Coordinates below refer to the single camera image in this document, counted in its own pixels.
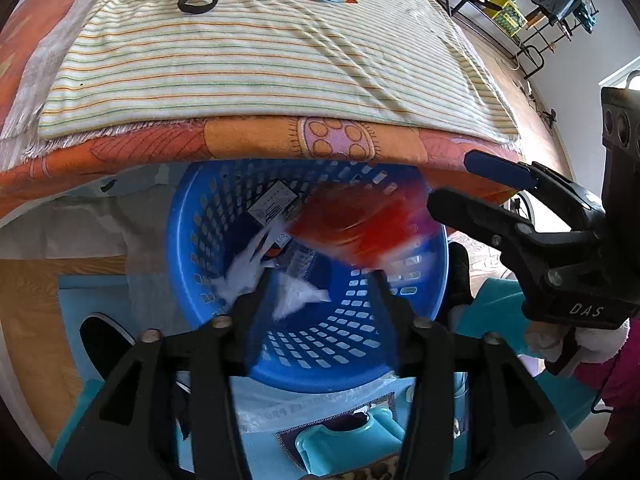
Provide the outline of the white plastic bag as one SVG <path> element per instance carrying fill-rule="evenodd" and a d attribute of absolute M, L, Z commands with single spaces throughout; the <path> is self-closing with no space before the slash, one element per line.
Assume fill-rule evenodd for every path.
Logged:
<path fill-rule="evenodd" d="M 271 318 L 279 322 L 299 312 L 308 304 L 327 304 L 331 301 L 326 289 L 320 289 L 296 278 L 288 271 L 277 268 L 275 263 L 262 262 L 267 249 L 283 234 L 280 226 L 267 226 L 261 229 L 235 256 L 224 276 L 212 279 L 215 295 L 232 307 L 242 295 L 256 292 L 262 274 L 268 272 L 270 282 L 276 288 Z"/>

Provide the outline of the red medicine box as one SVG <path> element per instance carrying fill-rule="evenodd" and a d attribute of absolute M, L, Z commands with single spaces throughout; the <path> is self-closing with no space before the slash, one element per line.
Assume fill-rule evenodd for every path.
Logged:
<path fill-rule="evenodd" d="M 440 231 L 426 208 L 422 181 L 322 184 L 288 224 L 288 234 L 351 266 L 388 272 Z"/>

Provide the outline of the blue plastic laundry basket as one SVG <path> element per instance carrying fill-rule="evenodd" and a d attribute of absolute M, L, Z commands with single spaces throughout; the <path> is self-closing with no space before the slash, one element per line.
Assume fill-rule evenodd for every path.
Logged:
<path fill-rule="evenodd" d="M 294 198 L 323 183 L 363 184 L 424 200 L 420 170 L 337 160 L 238 159 L 194 162 L 172 201 L 167 225 L 171 285 L 198 328 L 233 302 L 232 262 Z M 348 266 L 281 235 L 265 263 L 309 290 L 306 306 L 270 325 L 250 378 L 288 391 L 329 393 L 372 382 L 389 370 L 368 297 L 369 269 Z"/>

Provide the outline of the striped yellow towel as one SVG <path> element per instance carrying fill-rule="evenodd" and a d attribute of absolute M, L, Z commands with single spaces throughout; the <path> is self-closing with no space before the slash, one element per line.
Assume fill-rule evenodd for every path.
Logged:
<path fill-rule="evenodd" d="M 219 116 L 353 119 L 510 143 L 511 107 L 436 0 L 98 0 L 41 109 L 45 139 Z"/>

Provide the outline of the teal slipper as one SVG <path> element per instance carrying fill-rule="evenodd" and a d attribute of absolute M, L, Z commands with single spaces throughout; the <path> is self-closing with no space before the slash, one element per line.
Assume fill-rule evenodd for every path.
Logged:
<path fill-rule="evenodd" d="M 318 424 L 296 437 L 295 448 L 308 474 L 340 474 L 399 452 L 405 429 L 389 408 L 377 406 L 352 418 L 360 422 L 359 427 L 337 430 Z"/>

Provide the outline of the yellow crate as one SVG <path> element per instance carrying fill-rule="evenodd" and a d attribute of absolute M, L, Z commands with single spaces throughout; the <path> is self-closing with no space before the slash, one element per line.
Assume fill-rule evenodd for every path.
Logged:
<path fill-rule="evenodd" d="M 514 37 L 520 32 L 527 20 L 518 6 L 512 0 L 490 0 L 499 7 L 499 10 L 486 9 L 486 14 L 505 34 Z"/>

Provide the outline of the black clothes rack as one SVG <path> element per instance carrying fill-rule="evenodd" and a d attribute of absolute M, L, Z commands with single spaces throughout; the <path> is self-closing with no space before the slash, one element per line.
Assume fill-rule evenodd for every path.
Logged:
<path fill-rule="evenodd" d="M 579 29 L 593 32 L 598 8 L 593 0 L 582 0 L 566 18 L 551 24 L 539 6 L 530 0 L 512 0 L 525 15 L 527 24 L 514 37 L 506 34 L 486 14 L 486 9 L 499 10 L 490 0 L 438 0 L 451 16 L 458 16 L 487 41 L 503 50 L 516 63 L 525 78 L 533 77 L 546 65 L 546 55 L 556 51 L 562 40 L 572 40 Z"/>

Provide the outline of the grey checked blanket edge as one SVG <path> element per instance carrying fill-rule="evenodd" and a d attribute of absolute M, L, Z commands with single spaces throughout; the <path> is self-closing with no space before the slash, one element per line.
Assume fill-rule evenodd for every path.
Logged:
<path fill-rule="evenodd" d="M 53 145 L 39 139 L 41 109 L 68 49 L 98 0 L 25 0 L 1 31 L 1 169 Z"/>

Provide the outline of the orange floral bedsheet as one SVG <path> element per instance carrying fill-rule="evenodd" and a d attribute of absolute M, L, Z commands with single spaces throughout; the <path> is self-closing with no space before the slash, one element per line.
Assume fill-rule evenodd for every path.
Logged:
<path fill-rule="evenodd" d="M 506 159 L 522 156 L 518 137 L 496 143 L 432 128 L 353 119 L 299 116 L 219 116 L 135 122 L 47 141 L 46 154 L 1 169 L 1 219 L 10 222 L 53 197 L 99 178 L 161 162 L 284 158 L 393 162 L 421 167 L 439 185 L 488 200 L 504 189 L 470 177 L 466 153 L 481 150 Z"/>

